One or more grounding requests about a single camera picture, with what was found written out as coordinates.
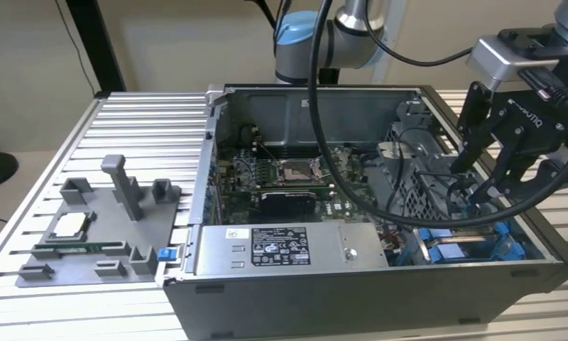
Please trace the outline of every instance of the slotted aluminum surface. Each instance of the slotted aluminum surface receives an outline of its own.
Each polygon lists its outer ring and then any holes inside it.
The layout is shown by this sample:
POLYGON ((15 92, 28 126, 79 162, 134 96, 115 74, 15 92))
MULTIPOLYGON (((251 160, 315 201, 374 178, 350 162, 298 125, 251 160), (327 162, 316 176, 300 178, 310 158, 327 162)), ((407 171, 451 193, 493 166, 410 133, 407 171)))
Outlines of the slotted aluminum surface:
MULTIPOLYGON (((441 94, 459 113, 466 92, 442 91, 441 94)), ((186 340, 156 283, 20 289, 15 287, 14 271, 30 258, 19 251, 28 250, 39 241, 59 208, 59 187, 66 178, 84 176, 95 186, 108 185, 108 177, 100 172, 100 161, 108 153, 127 156, 127 171, 140 183, 171 178, 184 188, 172 235, 174 244, 183 242, 204 109, 204 94, 123 93, 94 103, 0 235, 0 340, 186 340)), ((491 152, 497 154, 498 149, 493 148, 491 152)), ((568 241, 568 189, 559 191, 539 208, 568 241)), ((164 264, 162 271, 168 271, 164 264)), ((426 307, 434 313, 439 308, 426 307)), ((308 340, 453 338, 568 340, 568 282, 553 293, 523 298, 489 325, 308 340)))

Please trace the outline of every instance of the robotic arm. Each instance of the robotic arm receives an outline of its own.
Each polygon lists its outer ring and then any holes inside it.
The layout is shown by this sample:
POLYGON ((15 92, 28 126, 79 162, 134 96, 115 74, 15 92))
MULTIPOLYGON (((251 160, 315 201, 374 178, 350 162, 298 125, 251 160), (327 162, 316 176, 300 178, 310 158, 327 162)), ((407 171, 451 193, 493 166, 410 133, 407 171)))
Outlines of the robotic arm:
MULTIPOLYGON (((370 2, 369 21, 378 36, 385 32, 385 0, 370 2)), ((307 84, 308 58, 316 12, 291 13, 276 27, 276 79, 307 84)), ((347 0, 322 36, 320 67, 358 69, 371 64, 379 52, 365 25, 365 0, 347 0)))
MULTIPOLYGON (((320 67, 361 67, 375 54, 369 38, 397 59, 419 66, 442 65, 466 54, 463 51, 426 63, 394 53, 379 41, 379 32, 373 32, 374 29, 383 32, 383 24, 378 27, 366 25, 371 21, 378 25, 383 22, 381 11, 371 12, 370 9, 370 6, 374 11, 381 9, 383 2, 369 1, 349 0, 335 20, 328 21, 332 0, 323 0, 318 15, 307 13, 307 18, 300 20, 303 25, 292 20, 291 14, 291 21, 284 20, 276 27, 276 76, 288 83, 308 83, 312 126, 323 151, 328 147, 318 103, 320 67), (310 65, 303 67, 307 57, 310 65)), ((459 120, 465 138, 459 146, 462 153, 451 172, 465 173, 485 149, 499 141, 502 154, 495 171, 475 191, 471 201, 487 202, 499 195, 526 200, 490 215, 447 222, 394 215, 373 207, 355 195, 338 174, 332 157, 324 153, 332 178, 351 201, 371 214, 402 225, 465 228, 502 221, 533 208, 568 181, 568 0, 563 0, 557 10, 557 25, 503 30, 498 36, 482 37, 473 49, 469 65, 482 71, 485 82, 474 82, 469 92, 459 120), (527 168, 546 154, 558 157, 545 161, 533 182, 523 183, 527 168)))
POLYGON ((495 170, 473 195, 482 203, 506 195, 525 200, 546 186, 568 159, 568 0, 555 25, 503 30, 481 37, 469 65, 482 74, 470 86, 459 120, 465 139, 453 173, 466 172, 495 141, 495 170), (539 157, 537 176, 522 177, 539 157))

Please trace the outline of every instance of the blue latch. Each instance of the blue latch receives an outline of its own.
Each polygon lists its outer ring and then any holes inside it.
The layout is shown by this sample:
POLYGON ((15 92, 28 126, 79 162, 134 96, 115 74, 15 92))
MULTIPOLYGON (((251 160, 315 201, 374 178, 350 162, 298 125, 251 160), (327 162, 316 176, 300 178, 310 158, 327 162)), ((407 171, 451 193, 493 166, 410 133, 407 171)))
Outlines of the blue latch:
POLYGON ((434 263, 466 258, 459 244, 442 244, 430 248, 430 257, 434 263))
POLYGON ((178 260, 178 249, 170 249, 163 247, 159 250, 159 261, 176 261, 178 260))
POLYGON ((510 235, 509 224, 505 222, 498 222, 495 229, 501 234, 499 240, 497 242, 495 248, 491 253, 493 261, 521 261, 526 259, 526 251, 521 243, 514 240, 514 237, 510 235))
POLYGON ((419 229, 419 236, 423 240, 431 240, 434 238, 453 237, 453 232, 450 229, 427 229, 422 227, 419 229))

